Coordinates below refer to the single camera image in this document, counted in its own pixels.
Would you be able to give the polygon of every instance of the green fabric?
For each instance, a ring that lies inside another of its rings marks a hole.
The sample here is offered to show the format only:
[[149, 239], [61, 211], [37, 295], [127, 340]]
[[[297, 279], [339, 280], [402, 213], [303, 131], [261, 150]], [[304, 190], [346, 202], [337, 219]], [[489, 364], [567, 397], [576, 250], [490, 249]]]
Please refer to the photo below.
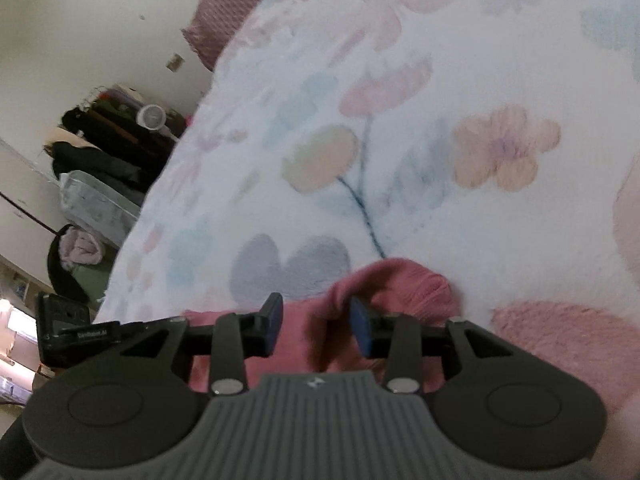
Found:
[[111, 268], [115, 260], [115, 250], [106, 248], [107, 253], [97, 265], [76, 265], [71, 270], [78, 285], [89, 296], [89, 303], [95, 308], [100, 307], [100, 300], [104, 298], [104, 292], [109, 284]]

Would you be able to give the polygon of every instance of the white fleece blanket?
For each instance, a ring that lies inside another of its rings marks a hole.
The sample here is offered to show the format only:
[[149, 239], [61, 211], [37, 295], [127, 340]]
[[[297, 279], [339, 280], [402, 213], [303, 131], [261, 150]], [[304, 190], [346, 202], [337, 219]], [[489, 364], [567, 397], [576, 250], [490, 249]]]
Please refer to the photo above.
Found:
[[639, 152], [640, 0], [264, 0], [98, 320], [307, 298], [388, 255], [483, 326], [519, 300], [640, 324]]

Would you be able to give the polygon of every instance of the blue leaf print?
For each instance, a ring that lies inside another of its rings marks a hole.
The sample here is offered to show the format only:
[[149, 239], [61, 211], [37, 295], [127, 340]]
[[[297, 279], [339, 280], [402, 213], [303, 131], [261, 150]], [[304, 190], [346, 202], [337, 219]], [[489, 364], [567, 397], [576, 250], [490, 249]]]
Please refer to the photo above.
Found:
[[322, 72], [309, 76], [300, 93], [283, 101], [264, 136], [263, 146], [273, 148], [290, 131], [299, 128], [318, 111], [318, 103], [338, 85], [338, 80]]
[[206, 232], [206, 222], [192, 229], [183, 229], [175, 235], [169, 246], [169, 264], [166, 270], [168, 288], [193, 286], [195, 271], [204, 263], [213, 237]]
[[439, 207], [450, 191], [452, 175], [447, 124], [438, 120], [431, 131], [406, 152], [394, 173], [387, 205], [397, 202], [405, 212]]
[[238, 308], [255, 310], [272, 292], [288, 300], [314, 298], [350, 272], [347, 248], [336, 238], [311, 237], [283, 264], [273, 239], [260, 234], [236, 257], [229, 290]]
[[327, 187], [317, 193], [316, 205], [332, 215], [349, 218], [358, 215], [358, 205], [353, 197], [341, 188]]
[[628, 53], [634, 79], [640, 83], [640, 0], [625, 0], [620, 10], [593, 7], [580, 15], [584, 37], [602, 48]]

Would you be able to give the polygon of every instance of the gray heart shape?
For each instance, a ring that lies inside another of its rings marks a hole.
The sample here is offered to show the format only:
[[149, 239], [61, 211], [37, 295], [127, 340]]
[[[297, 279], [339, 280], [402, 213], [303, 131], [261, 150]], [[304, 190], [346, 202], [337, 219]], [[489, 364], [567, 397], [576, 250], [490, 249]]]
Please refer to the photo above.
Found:
[[255, 310], [272, 292], [280, 292], [287, 300], [313, 298], [350, 272], [347, 248], [336, 238], [309, 238], [282, 266], [273, 239], [260, 234], [242, 248], [234, 261], [229, 290], [238, 309]]

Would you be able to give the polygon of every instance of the metal screw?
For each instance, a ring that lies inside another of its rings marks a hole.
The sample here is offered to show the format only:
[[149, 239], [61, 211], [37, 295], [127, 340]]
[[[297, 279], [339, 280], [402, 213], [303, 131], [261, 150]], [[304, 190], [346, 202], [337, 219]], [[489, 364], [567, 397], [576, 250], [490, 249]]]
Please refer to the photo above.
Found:
[[414, 394], [420, 389], [420, 384], [409, 377], [391, 379], [386, 387], [395, 394]]
[[216, 395], [235, 395], [244, 390], [244, 384], [237, 379], [219, 379], [211, 385], [211, 391]]

